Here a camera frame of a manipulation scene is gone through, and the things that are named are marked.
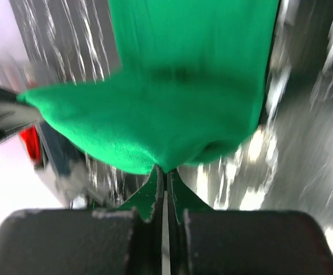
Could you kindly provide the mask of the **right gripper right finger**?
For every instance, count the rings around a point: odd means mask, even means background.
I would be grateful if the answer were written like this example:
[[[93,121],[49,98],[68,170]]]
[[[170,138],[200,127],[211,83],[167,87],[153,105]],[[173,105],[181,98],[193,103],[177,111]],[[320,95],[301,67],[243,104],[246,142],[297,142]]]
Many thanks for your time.
[[[333,274],[317,222],[299,211],[215,210],[167,174],[172,274]]]

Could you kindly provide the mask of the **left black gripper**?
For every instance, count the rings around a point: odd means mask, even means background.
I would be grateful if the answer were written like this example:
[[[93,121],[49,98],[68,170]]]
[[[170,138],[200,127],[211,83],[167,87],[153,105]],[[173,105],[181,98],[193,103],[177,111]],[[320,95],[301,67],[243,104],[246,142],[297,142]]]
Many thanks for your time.
[[[0,143],[42,122],[40,112],[17,101],[17,94],[0,86]]]

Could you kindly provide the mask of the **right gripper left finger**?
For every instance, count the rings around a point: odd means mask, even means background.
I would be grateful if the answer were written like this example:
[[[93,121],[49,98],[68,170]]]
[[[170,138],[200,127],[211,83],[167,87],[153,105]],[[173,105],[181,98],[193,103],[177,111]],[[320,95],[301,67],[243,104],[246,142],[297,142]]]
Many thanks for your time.
[[[163,172],[114,210],[29,209],[0,225],[0,274],[160,274]]]

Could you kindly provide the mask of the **green t shirt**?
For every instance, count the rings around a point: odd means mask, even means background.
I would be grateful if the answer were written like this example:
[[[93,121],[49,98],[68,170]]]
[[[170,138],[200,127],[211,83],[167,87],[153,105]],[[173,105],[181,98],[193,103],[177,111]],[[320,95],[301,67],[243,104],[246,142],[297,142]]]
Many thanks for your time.
[[[122,67],[107,79],[31,89],[56,131],[132,174],[227,155],[263,107],[279,1],[110,1]]]

